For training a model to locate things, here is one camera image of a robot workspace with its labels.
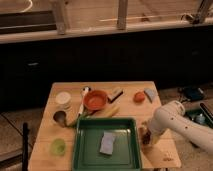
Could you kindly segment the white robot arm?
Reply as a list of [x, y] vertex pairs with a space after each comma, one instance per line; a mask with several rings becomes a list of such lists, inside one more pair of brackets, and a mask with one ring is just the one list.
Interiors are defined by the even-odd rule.
[[160, 106], [148, 120], [151, 136], [161, 136], [167, 129], [171, 129], [213, 155], [213, 129], [184, 118], [184, 114], [185, 108], [179, 101]]

